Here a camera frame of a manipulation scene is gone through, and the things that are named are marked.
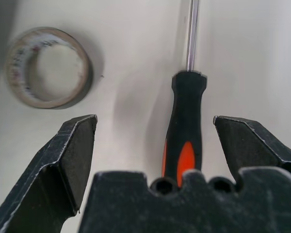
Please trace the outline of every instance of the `tape roll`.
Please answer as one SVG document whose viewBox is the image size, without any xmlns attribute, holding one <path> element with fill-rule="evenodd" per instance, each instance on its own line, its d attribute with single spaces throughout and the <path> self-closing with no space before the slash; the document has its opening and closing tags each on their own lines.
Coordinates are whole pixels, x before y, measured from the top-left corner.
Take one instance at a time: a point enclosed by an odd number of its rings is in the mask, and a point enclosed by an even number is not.
<svg viewBox="0 0 291 233">
<path fill-rule="evenodd" d="M 29 82 L 32 60 L 45 48 L 54 45 L 67 46 L 81 60 L 78 83 L 66 96 L 45 100 L 32 89 Z M 56 28 L 35 28 L 25 32 L 12 44 L 4 65 L 4 73 L 14 95 L 23 103 L 35 108 L 67 108 L 83 99 L 93 80 L 93 68 L 83 47 L 69 34 Z"/>
</svg>

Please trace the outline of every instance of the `metal shaft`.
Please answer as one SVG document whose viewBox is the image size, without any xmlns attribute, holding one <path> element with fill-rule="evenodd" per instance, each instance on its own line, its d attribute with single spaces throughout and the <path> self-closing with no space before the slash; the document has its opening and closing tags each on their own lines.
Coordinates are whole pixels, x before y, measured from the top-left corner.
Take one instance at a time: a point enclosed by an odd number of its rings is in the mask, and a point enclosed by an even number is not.
<svg viewBox="0 0 291 233">
<path fill-rule="evenodd" d="M 188 40 L 188 51 L 187 51 L 187 60 L 186 60 L 187 71 L 194 70 L 195 48 L 196 48 L 196 38 L 197 38 L 198 7 L 199 7 L 199 0 L 191 0 L 189 40 Z"/>
</svg>

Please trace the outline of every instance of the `white surface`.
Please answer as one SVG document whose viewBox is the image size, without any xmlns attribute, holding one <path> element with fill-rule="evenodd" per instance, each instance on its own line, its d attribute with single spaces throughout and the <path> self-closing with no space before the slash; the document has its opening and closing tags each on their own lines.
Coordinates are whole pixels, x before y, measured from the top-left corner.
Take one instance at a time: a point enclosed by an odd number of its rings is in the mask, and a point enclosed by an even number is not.
<svg viewBox="0 0 291 233">
<path fill-rule="evenodd" d="M 77 52 L 68 46 L 46 47 L 38 54 L 30 74 L 31 88 L 44 101 L 67 97 L 78 86 L 83 65 Z"/>
<path fill-rule="evenodd" d="M 61 124 L 86 114 L 98 115 L 91 174 L 140 170 L 150 181 L 160 175 L 171 77 L 185 67 L 188 7 L 188 0 L 18 2 L 11 38 L 37 26 L 72 34 L 96 65 L 96 81 L 79 104 L 38 110 L 19 103 L 0 77 L 0 204 Z M 214 115 L 257 120 L 291 148 L 291 0 L 202 0 L 195 64 L 208 76 L 207 178 L 230 177 Z M 80 217 L 62 232 L 75 233 Z"/>
</svg>

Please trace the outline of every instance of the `black screwdriver handle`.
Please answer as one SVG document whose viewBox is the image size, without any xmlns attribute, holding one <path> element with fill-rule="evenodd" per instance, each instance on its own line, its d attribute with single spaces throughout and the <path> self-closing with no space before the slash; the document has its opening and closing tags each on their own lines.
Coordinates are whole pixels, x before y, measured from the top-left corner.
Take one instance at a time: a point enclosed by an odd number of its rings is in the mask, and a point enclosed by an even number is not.
<svg viewBox="0 0 291 233">
<path fill-rule="evenodd" d="M 172 79 L 174 106 L 167 131 L 162 175 L 182 184 L 182 173 L 201 169 L 202 138 L 200 107 L 207 77 L 198 72 L 182 71 Z"/>
</svg>

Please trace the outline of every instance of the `black plastic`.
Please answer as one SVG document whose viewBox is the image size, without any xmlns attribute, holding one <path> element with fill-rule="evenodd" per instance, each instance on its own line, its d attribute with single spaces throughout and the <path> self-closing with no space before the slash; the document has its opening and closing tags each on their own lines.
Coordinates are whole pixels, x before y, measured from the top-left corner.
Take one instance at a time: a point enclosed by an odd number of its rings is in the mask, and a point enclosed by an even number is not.
<svg viewBox="0 0 291 233">
<path fill-rule="evenodd" d="M 159 195 L 142 173 L 97 173 L 79 233 L 291 233 L 291 175 L 255 167 L 238 177 L 241 189 L 214 182 L 227 190 L 190 171 L 178 192 Z"/>
<path fill-rule="evenodd" d="M 248 166 L 278 166 L 291 173 L 291 149 L 257 121 L 216 116 L 214 125 L 235 179 Z"/>
<path fill-rule="evenodd" d="M 176 181 L 168 177 L 157 178 L 151 184 L 150 189 L 152 189 L 154 192 L 157 192 L 161 195 L 169 195 L 169 194 L 177 193 L 179 191 L 179 187 Z"/>
<path fill-rule="evenodd" d="M 0 207 L 0 233 L 60 233 L 80 209 L 96 115 L 66 121 L 34 156 Z"/>
<path fill-rule="evenodd" d="M 202 137 L 200 107 L 207 77 L 197 72 L 182 71 L 172 80 L 174 107 L 166 136 L 165 172 L 163 176 L 177 180 L 181 150 L 191 142 L 195 153 L 195 168 L 201 169 Z"/>
</svg>

